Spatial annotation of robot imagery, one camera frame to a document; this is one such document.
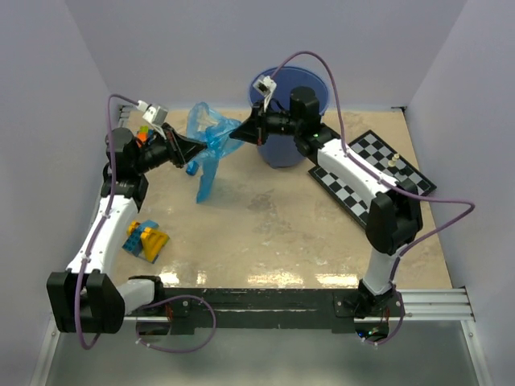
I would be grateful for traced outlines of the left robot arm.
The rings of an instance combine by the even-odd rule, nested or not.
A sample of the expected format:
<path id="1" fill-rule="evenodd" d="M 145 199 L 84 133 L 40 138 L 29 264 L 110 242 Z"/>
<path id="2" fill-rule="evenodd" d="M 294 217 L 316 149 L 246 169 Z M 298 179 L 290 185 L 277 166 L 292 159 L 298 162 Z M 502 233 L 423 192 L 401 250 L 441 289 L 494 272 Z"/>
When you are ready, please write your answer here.
<path id="1" fill-rule="evenodd" d="M 149 186 L 146 172 L 167 162 L 186 166 L 207 147 L 170 125 L 140 144 L 130 129 L 111 129 L 105 137 L 108 163 L 103 170 L 101 199 L 89 233 L 78 253 L 47 279 L 47 294 L 59 331 L 115 334 L 126 315 L 141 308 L 161 314 L 167 296 L 157 277 L 137 276 L 116 286 L 110 272 L 130 224 L 140 212 Z"/>

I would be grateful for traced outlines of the blue trash bag roll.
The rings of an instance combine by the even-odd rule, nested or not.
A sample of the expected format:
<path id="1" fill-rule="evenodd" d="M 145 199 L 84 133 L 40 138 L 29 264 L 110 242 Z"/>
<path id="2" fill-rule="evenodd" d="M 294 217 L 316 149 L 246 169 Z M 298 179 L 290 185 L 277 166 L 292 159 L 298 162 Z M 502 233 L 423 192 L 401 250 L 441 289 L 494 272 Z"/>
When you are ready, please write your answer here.
<path id="1" fill-rule="evenodd" d="M 195 176 L 200 168 L 200 164 L 196 161 L 191 161 L 188 163 L 186 168 L 186 173 L 190 176 Z"/>

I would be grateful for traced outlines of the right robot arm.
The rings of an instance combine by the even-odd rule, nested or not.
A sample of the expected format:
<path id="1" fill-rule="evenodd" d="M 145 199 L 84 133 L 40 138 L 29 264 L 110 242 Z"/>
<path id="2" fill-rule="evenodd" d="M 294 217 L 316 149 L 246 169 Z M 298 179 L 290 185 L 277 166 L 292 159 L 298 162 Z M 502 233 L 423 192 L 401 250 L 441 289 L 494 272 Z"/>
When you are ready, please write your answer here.
<path id="1" fill-rule="evenodd" d="M 312 88 L 293 88 L 287 110 L 268 109 L 265 101 L 254 104 L 249 117 L 229 136 L 261 146 L 271 134 L 291 136 L 302 156 L 334 174 L 365 202 L 365 235 L 372 247 L 369 266 L 342 305 L 353 317 L 378 315 L 393 297 L 393 280 L 402 255 L 422 230 L 416 185 L 386 175 L 344 144 L 343 138 L 322 122 Z"/>

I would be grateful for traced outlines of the single blue trash bag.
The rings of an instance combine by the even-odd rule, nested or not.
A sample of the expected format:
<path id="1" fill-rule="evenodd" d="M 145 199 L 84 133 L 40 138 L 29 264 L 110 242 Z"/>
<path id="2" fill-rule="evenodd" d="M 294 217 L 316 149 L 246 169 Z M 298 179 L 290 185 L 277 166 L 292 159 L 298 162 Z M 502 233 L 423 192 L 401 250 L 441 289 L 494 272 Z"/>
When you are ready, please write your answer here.
<path id="1" fill-rule="evenodd" d="M 216 172 L 222 158 L 237 151 L 242 141 L 229 137 L 241 121 L 226 117 L 211 109 L 207 103 L 197 103 L 187 116 L 187 137 L 206 142 L 208 147 L 192 161 L 200 164 L 202 170 L 196 202 L 203 203 L 211 195 Z"/>

